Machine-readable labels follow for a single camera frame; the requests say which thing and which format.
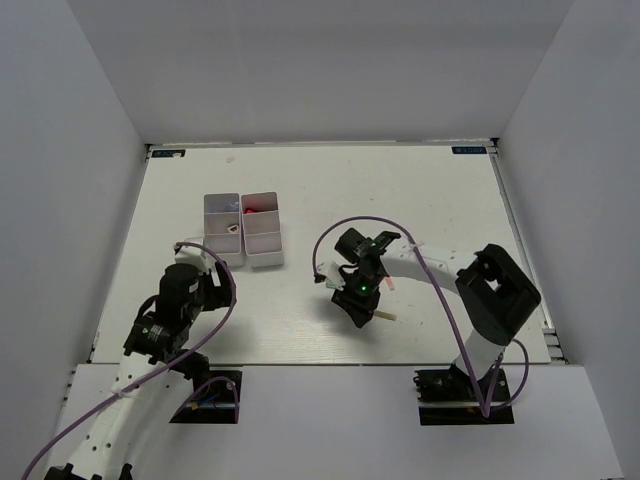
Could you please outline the pink cap black highlighter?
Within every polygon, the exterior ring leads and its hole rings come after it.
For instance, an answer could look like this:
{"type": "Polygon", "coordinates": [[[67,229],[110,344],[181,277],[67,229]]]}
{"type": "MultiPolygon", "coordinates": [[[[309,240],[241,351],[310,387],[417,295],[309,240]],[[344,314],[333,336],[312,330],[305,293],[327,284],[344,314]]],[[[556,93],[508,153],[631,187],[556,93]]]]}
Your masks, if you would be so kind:
{"type": "Polygon", "coordinates": [[[255,212],[263,212],[263,211],[267,211],[268,210],[268,208],[265,207],[263,203],[255,202],[255,201],[250,201],[249,203],[247,203],[244,206],[244,209],[245,210],[252,209],[255,212]]]}

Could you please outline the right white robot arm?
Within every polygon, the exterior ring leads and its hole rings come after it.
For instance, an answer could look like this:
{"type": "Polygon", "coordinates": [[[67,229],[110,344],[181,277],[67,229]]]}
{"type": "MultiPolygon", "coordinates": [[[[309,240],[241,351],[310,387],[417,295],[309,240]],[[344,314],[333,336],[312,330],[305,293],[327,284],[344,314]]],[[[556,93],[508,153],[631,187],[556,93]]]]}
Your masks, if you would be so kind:
{"type": "Polygon", "coordinates": [[[429,247],[396,232],[365,237],[354,228],[337,241],[346,263],[316,266],[315,281],[332,287],[332,303],[358,328],[374,316],[380,285],[388,278],[425,282],[459,296],[472,331],[452,365],[451,384],[472,399],[488,385],[487,374],[541,302],[532,281],[501,246],[476,252],[429,247]]]}

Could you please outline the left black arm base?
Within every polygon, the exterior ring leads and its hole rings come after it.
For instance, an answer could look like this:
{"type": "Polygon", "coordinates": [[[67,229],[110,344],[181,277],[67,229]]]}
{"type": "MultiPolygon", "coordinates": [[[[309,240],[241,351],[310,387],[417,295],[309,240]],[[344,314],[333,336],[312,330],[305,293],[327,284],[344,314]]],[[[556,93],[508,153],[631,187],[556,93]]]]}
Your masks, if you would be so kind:
{"type": "Polygon", "coordinates": [[[234,425],[238,423],[243,371],[211,368],[193,386],[193,393],[176,411],[171,423],[234,425]]]}

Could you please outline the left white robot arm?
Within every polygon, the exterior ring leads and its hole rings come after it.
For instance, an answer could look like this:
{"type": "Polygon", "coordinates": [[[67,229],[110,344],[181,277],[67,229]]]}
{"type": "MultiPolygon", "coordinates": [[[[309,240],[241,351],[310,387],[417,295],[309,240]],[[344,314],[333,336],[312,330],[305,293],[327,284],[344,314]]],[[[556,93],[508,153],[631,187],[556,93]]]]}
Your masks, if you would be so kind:
{"type": "Polygon", "coordinates": [[[202,312],[235,306],[235,284],[223,261],[177,262],[164,271],[156,294],[139,307],[124,345],[111,395],[90,414],[93,423],[48,479],[132,479],[161,430],[215,383],[209,359],[186,348],[202,312]]]}

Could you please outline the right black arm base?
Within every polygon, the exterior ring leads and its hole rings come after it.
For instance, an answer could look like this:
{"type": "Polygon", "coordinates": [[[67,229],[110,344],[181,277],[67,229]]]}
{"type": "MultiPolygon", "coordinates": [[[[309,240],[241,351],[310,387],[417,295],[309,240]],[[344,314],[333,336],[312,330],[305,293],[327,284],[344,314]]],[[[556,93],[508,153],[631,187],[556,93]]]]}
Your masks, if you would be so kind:
{"type": "Polygon", "coordinates": [[[416,370],[413,381],[418,396],[421,426],[481,426],[515,423],[511,406],[500,405],[511,398],[506,374],[499,370],[494,387],[491,412],[482,414],[471,383],[455,377],[449,368],[416,370]]]}

